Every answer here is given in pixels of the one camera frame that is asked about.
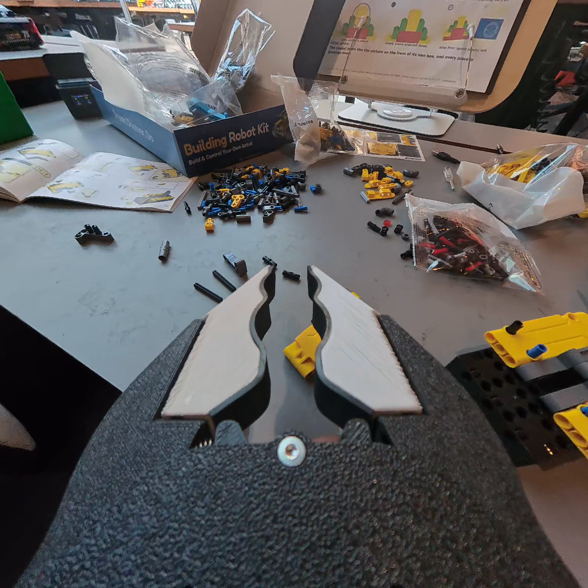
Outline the green storage box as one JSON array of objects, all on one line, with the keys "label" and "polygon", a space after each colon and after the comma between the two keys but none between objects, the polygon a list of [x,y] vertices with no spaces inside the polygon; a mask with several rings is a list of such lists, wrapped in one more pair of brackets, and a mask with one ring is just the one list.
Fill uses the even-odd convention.
[{"label": "green storage box", "polygon": [[1,145],[33,136],[26,117],[19,107],[4,75],[1,76]]}]

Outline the blue plastic separator tool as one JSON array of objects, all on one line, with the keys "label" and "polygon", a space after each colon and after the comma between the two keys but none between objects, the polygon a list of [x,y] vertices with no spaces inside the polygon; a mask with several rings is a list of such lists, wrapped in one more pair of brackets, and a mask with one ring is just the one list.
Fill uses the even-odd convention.
[{"label": "blue plastic separator tool", "polygon": [[187,108],[195,124],[225,120],[229,117],[227,113],[217,111],[213,105],[195,98],[187,101]]}]

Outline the pile of mixed small pieces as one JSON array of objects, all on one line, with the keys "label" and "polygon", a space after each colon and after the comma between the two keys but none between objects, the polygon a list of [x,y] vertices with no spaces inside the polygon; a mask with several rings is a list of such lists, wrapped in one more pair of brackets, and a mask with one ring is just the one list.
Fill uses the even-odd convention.
[{"label": "pile of mixed small pieces", "polygon": [[249,165],[232,167],[210,174],[209,182],[199,182],[201,192],[209,190],[205,206],[200,213],[214,220],[235,221],[245,224],[257,211],[262,221],[269,224],[279,213],[292,210],[305,214],[308,207],[302,203],[302,195],[309,191],[313,195],[323,192],[322,184],[309,183],[305,170],[289,167]]}]

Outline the white flat device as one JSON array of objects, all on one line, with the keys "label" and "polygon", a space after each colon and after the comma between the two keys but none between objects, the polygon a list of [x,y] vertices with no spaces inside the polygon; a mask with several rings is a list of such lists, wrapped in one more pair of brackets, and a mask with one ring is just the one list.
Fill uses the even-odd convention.
[{"label": "white flat device", "polygon": [[338,118],[343,123],[366,128],[433,137],[443,136],[455,121],[452,114],[436,109],[379,101],[357,101],[343,109]]}]

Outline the grey desk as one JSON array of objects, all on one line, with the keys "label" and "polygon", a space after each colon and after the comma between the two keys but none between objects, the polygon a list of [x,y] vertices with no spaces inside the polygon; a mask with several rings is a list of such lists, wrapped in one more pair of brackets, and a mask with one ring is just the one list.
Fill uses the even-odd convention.
[{"label": "grey desk", "polygon": [[[307,171],[321,195],[305,214],[266,224],[217,221],[205,233],[201,192],[171,212],[94,208],[55,199],[1,201],[1,307],[122,391],[65,490],[23,587],[587,587],[587,462],[548,469],[556,504],[528,503],[520,473],[445,364],[514,320],[583,311],[587,220],[565,217],[515,236],[540,273],[539,293],[426,273],[409,243],[367,227],[344,157]],[[112,243],[80,245],[85,224]],[[161,243],[171,250],[158,260]],[[223,254],[246,261],[239,277]],[[160,408],[203,318],[276,263],[262,339],[269,406],[247,429],[227,420],[165,421]],[[316,265],[380,313],[422,416],[350,420],[318,409],[314,376],[283,350],[312,324]],[[299,282],[282,276],[300,275]]]}]

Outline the small black electronic box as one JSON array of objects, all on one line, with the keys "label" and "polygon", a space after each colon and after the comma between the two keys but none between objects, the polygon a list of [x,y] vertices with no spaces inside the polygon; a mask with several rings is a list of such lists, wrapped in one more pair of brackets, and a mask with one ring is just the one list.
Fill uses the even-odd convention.
[{"label": "small black electronic box", "polygon": [[102,118],[96,103],[91,77],[58,79],[56,89],[75,119]]}]

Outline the clear bag of black red parts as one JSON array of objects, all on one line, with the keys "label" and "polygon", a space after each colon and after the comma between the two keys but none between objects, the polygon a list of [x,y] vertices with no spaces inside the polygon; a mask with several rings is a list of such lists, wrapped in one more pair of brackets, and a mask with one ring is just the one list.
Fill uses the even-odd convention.
[{"label": "clear bag of black red parts", "polygon": [[449,204],[408,195],[413,265],[539,293],[539,270],[521,241],[490,212],[473,203]]}]

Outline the cluster of yellow beam parts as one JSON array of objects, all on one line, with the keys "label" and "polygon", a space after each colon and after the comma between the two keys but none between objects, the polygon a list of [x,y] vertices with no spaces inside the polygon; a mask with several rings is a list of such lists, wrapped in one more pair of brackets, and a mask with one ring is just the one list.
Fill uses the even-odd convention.
[{"label": "cluster of yellow beam parts", "polygon": [[363,202],[391,200],[392,203],[398,204],[406,195],[412,193],[414,181],[420,172],[408,169],[397,171],[391,166],[384,165],[359,164],[344,167],[343,174],[362,181],[360,198]]}]

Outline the white crumpled plastic bag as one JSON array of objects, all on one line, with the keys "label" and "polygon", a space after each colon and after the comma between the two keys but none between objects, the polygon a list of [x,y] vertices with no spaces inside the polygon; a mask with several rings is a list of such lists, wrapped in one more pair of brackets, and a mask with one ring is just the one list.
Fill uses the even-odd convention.
[{"label": "white crumpled plastic bag", "polygon": [[513,229],[525,229],[584,211],[582,174],[557,168],[530,183],[521,183],[480,165],[461,162],[457,174],[463,189]]}]

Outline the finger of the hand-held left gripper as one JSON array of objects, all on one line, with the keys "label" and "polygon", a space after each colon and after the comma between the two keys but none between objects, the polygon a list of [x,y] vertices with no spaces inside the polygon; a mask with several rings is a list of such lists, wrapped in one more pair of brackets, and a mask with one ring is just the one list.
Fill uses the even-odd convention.
[{"label": "finger of the hand-held left gripper", "polygon": [[19,450],[35,450],[36,443],[24,425],[1,405],[1,446]]}]

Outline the printed instruction sheet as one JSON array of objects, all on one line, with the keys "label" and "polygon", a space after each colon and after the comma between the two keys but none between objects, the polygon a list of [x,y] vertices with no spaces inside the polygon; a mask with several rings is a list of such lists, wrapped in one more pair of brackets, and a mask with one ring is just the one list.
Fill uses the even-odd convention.
[{"label": "printed instruction sheet", "polygon": [[523,1],[346,1],[324,76],[485,92]]}]

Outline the black block with yellow beams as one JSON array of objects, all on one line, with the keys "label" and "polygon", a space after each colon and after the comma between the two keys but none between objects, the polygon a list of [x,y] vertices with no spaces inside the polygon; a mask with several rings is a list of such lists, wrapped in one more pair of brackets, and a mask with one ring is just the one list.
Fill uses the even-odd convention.
[{"label": "black block with yellow beams", "polygon": [[587,313],[515,320],[446,367],[517,467],[587,458]]}]

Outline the blue cardboard kit box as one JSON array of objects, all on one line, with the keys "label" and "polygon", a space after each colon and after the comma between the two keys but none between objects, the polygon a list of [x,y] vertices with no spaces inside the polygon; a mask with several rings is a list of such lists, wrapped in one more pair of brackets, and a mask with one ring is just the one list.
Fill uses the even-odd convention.
[{"label": "blue cardboard kit box", "polygon": [[101,114],[115,128],[179,170],[196,177],[275,151],[292,141],[281,90],[272,75],[293,75],[293,59],[307,23],[313,1],[202,1],[190,41],[197,58],[211,70],[219,60],[221,42],[229,38],[229,18],[238,9],[250,8],[255,15],[275,25],[276,33],[261,52],[252,80],[238,92],[243,114],[194,127],[167,130],[158,122],[131,109],[111,104],[101,82],[92,93]]}]

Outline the clear bag of yellow parts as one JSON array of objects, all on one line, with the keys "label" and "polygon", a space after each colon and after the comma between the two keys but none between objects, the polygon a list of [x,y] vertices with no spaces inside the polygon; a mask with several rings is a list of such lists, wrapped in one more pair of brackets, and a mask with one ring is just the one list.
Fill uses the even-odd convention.
[{"label": "clear bag of yellow parts", "polygon": [[489,174],[499,174],[519,183],[532,183],[559,168],[582,174],[587,192],[587,146],[577,143],[551,143],[513,153],[503,153],[481,164]]}]

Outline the white building instruction booklet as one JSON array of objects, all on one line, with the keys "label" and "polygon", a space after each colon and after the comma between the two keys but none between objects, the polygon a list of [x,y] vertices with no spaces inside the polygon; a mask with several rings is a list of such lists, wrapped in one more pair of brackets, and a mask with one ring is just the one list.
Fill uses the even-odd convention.
[{"label": "white building instruction booklet", "polygon": [[96,152],[83,156],[53,139],[1,153],[1,199],[55,199],[110,209],[172,212],[195,179],[172,166]]}]

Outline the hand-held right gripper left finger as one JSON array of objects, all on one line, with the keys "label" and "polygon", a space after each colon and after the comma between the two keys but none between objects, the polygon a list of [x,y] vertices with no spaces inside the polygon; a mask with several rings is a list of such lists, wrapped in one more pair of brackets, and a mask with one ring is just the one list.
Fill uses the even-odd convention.
[{"label": "hand-held right gripper left finger", "polygon": [[247,429],[269,406],[262,339],[271,326],[275,266],[266,266],[203,318],[160,408],[165,421],[205,422],[214,432],[233,420]]}]

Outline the background wooden desk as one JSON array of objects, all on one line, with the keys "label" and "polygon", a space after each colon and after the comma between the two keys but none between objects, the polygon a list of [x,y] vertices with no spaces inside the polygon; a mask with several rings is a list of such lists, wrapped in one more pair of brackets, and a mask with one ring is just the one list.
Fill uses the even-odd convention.
[{"label": "background wooden desk", "polygon": [[53,77],[56,80],[92,78],[84,52],[76,40],[42,36],[38,49],[1,52],[1,72],[8,82]]}]

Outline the bundle of clear plastic bags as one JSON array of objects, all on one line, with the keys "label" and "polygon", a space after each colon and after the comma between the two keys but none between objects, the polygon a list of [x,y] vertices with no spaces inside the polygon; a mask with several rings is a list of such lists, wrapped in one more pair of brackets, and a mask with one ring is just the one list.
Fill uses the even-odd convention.
[{"label": "bundle of clear plastic bags", "polygon": [[111,105],[136,112],[169,130],[196,126],[187,108],[202,100],[229,118],[242,114],[236,93],[254,71],[258,54],[275,33],[249,9],[238,15],[212,77],[194,52],[169,26],[138,26],[115,18],[116,40],[110,46],[73,32],[86,64]]}]

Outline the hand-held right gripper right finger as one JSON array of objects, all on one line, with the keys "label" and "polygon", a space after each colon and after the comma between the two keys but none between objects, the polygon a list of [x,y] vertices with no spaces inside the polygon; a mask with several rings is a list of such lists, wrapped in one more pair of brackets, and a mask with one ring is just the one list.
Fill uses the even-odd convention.
[{"label": "hand-held right gripper right finger", "polygon": [[423,407],[380,321],[380,313],[316,265],[307,267],[315,353],[314,396],[340,429],[352,419],[422,416]]}]

